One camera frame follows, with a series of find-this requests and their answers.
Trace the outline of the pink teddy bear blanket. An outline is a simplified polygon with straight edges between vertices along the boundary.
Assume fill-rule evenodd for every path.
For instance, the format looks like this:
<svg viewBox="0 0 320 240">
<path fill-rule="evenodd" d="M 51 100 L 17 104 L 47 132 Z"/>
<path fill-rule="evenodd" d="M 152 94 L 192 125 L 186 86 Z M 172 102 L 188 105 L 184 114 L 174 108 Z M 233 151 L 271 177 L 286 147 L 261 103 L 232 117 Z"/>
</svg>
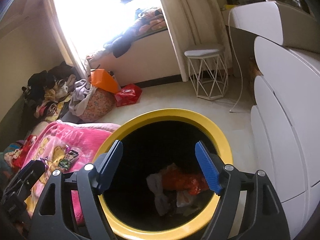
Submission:
<svg viewBox="0 0 320 240">
<path fill-rule="evenodd" d="M 23 163 L 23 166 L 26 166 L 29 161 L 39 160 L 39 157 L 46 156 L 50 160 L 49 170 L 45 170 L 25 201 L 29 215 L 33 215 L 44 186 L 54 170 L 60 170 L 62 173 L 80 170 L 84 165 L 93 161 L 103 142 L 118 128 L 119 125 L 113 123 L 73 124 L 55 121 L 48 124 L 37 136 Z M 64 171 L 58 167 L 58 163 L 65 157 L 67 146 L 78 151 L 79 156 L 71 162 L 70 169 Z"/>
</svg>

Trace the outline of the floral fabric laundry basket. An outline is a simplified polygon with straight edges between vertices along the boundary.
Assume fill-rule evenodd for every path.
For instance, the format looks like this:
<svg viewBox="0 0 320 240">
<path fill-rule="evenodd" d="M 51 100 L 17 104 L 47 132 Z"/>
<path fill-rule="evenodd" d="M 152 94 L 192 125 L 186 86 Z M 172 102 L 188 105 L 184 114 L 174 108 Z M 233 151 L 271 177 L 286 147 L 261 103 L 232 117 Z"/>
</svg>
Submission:
<svg viewBox="0 0 320 240">
<path fill-rule="evenodd" d="M 114 94 L 97 88 L 90 96 L 87 106 L 79 118 L 84 122 L 94 122 L 109 113 L 115 106 Z"/>
</svg>

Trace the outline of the red plastic bag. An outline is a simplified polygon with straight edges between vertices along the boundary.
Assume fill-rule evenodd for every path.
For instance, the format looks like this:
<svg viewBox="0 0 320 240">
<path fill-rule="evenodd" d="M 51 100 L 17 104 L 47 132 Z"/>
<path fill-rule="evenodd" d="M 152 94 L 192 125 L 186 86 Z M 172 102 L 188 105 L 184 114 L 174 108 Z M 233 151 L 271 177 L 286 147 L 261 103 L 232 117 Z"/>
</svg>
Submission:
<svg viewBox="0 0 320 240">
<path fill-rule="evenodd" d="M 206 179 L 201 172 L 185 173 L 175 164 L 162 169 L 160 175 L 164 190 L 187 191 L 192 196 L 209 190 Z"/>
</svg>

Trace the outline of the white printed plastic bag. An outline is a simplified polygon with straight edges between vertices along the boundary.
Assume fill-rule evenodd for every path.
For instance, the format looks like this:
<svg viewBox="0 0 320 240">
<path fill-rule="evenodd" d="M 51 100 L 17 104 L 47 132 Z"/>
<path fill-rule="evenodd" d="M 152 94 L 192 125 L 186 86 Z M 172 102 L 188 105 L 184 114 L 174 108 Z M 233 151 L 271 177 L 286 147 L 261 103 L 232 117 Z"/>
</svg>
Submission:
<svg viewBox="0 0 320 240">
<path fill-rule="evenodd" d="M 149 190 L 155 197 L 155 208 L 162 217 L 165 215 L 191 216 L 200 211 L 201 204 L 197 197 L 187 191 L 169 191 L 162 186 L 162 176 L 159 173 L 151 174 L 146 178 Z"/>
</svg>

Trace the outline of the pile of clothes in corner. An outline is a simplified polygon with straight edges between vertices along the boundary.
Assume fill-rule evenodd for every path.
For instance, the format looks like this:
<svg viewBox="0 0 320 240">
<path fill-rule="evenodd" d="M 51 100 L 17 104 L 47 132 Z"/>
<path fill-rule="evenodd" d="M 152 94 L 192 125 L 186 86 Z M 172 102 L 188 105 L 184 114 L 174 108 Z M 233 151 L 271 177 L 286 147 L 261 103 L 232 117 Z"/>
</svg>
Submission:
<svg viewBox="0 0 320 240">
<path fill-rule="evenodd" d="M 69 103 L 80 75 L 74 67 L 61 62 L 50 70 L 33 74 L 22 87 L 25 104 L 35 118 L 54 122 L 69 111 Z"/>
</svg>

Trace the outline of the left cream curtain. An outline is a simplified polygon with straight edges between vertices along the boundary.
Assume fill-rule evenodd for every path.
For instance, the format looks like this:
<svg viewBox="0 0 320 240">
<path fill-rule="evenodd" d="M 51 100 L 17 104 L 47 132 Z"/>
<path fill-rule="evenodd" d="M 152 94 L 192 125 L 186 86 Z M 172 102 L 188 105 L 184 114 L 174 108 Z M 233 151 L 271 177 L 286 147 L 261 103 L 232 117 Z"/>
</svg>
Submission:
<svg viewBox="0 0 320 240">
<path fill-rule="evenodd" d="M 59 0 L 43 0 L 49 26 L 64 61 L 74 67 L 82 79 L 89 80 L 91 71 L 86 60 L 76 49 L 76 39 L 67 27 L 68 23 L 75 23 L 68 14 L 63 15 L 62 4 Z"/>
</svg>

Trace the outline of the purple candy wrapper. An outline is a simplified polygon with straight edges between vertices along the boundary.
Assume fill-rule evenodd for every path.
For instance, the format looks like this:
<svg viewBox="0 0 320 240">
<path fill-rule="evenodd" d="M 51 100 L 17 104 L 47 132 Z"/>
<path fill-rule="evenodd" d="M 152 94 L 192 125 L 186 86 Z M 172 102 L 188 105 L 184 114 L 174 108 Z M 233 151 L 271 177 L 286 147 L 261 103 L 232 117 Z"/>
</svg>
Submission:
<svg viewBox="0 0 320 240">
<path fill-rule="evenodd" d="M 43 157 L 39 157 L 39 160 L 43 162 L 45 170 L 46 171 L 49 170 L 49 168 L 50 168 L 50 160 L 48 159 L 48 156 L 46 156 L 44 158 Z"/>
</svg>

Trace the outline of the lavender clothes on basket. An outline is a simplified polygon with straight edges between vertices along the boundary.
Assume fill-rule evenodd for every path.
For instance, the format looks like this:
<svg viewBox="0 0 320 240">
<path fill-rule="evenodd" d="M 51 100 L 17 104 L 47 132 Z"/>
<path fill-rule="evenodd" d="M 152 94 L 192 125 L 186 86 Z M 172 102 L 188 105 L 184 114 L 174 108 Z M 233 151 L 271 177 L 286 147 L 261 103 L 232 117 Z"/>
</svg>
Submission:
<svg viewBox="0 0 320 240">
<path fill-rule="evenodd" d="M 97 88 L 86 79 L 76 81 L 74 91 L 69 102 L 69 111 L 75 116 L 81 116 L 94 95 Z"/>
</svg>

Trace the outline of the white scalloped dresser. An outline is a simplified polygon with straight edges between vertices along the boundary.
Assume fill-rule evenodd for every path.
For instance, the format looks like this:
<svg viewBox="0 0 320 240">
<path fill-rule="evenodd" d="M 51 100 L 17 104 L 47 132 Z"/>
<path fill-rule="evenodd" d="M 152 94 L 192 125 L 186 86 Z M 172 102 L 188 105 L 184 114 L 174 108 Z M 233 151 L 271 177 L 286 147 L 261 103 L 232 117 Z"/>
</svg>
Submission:
<svg viewBox="0 0 320 240">
<path fill-rule="evenodd" d="M 305 237 L 319 207 L 319 22 L 273 1 L 234 7 L 228 25 L 255 35 L 258 167 L 277 191 L 290 237 Z"/>
</svg>

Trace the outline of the dark jacket on sill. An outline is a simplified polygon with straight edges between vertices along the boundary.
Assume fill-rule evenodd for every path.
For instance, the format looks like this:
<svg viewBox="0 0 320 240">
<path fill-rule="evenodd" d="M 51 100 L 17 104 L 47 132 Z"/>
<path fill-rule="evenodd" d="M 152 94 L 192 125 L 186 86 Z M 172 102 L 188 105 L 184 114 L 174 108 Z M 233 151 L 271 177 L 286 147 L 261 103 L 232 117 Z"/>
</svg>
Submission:
<svg viewBox="0 0 320 240">
<path fill-rule="evenodd" d="M 112 43 L 112 54 L 115 58 L 124 55 L 131 48 L 132 40 L 128 37 L 121 36 Z"/>
</svg>

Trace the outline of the yellow rimmed black trash bin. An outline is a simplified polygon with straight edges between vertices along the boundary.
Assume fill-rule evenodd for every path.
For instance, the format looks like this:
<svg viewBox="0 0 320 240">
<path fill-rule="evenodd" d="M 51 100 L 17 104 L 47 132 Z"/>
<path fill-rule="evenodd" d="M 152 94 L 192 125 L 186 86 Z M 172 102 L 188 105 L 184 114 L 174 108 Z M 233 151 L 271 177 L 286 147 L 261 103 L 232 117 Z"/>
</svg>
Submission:
<svg viewBox="0 0 320 240">
<path fill-rule="evenodd" d="M 221 129 L 212 120 L 190 110 L 160 109 L 121 125 L 103 142 L 98 154 L 107 152 L 116 140 L 123 144 L 123 156 L 110 188 L 99 198 L 116 236 L 187 239 L 202 232 L 213 216 L 217 195 L 204 192 L 204 206 L 189 217 L 160 216 L 146 179 L 173 164 L 184 173 L 200 172 L 195 157 L 198 141 L 231 164 L 232 150 Z"/>
</svg>

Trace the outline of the orange patterned blanket on sill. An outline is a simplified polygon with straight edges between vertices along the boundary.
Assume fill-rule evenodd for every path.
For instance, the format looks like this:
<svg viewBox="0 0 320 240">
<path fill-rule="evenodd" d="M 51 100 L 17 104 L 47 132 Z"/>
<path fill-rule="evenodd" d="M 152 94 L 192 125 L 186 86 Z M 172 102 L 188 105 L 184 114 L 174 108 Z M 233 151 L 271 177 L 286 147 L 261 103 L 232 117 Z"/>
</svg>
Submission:
<svg viewBox="0 0 320 240">
<path fill-rule="evenodd" d="M 142 36 L 167 29 L 167 24 L 162 9 L 154 7 L 142 11 L 132 27 L 136 36 Z"/>
</svg>

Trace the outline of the cream curtain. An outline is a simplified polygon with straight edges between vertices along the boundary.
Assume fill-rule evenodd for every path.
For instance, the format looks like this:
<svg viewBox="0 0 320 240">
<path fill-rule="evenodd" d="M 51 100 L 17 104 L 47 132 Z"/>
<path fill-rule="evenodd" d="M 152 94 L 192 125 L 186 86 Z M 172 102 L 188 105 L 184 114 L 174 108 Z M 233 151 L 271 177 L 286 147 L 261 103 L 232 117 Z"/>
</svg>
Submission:
<svg viewBox="0 0 320 240">
<path fill-rule="evenodd" d="M 68 23 L 75 23 L 68 14 L 63 15 L 62 4 L 59 0 L 43 0 L 49 26 L 64 61 L 74 67 L 82 79 L 89 80 L 91 71 L 86 60 L 76 49 L 76 39 L 67 27 Z"/>
<path fill-rule="evenodd" d="M 218 43 L 225 47 L 227 68 L 232 68 L 232 52 L 217 0 L 160 0 L 176 59 L 184 82 L 188 81 L 184 52 L 194 45 Z"/>
</svg>

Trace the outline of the right cream curtain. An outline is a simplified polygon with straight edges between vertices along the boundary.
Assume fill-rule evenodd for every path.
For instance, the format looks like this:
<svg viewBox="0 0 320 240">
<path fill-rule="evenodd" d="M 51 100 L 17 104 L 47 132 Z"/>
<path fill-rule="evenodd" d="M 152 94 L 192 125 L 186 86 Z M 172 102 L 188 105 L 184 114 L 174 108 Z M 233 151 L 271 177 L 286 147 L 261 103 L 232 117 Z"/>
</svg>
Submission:
<svg viewBox="0 0 320 240">
<path fill-rule="evenodd" d="M 217 0 L 160 0 L 176 59 L 184 82 L 188 81 L 184 52 L 194 45 L 218 43 L 225 47 L 227 68 L 232 68 L 232 52 Z"/>
</svg>

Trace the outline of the red shopping bag on floor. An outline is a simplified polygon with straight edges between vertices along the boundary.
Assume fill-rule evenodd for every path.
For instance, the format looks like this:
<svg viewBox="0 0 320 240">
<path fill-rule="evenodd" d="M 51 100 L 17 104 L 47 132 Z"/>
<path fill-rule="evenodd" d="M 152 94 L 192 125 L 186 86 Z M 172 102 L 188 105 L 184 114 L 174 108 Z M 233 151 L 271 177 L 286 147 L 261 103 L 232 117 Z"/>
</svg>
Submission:
<svg viewBox="0 0 320 240">
<path fill-rule="evenodd" d="M 114 97 L 116 106 L 127 106 L 135 104 L 142 94 L 142 89 L 135 84 L 129 84 L 117 92 Z"/>
</svg>

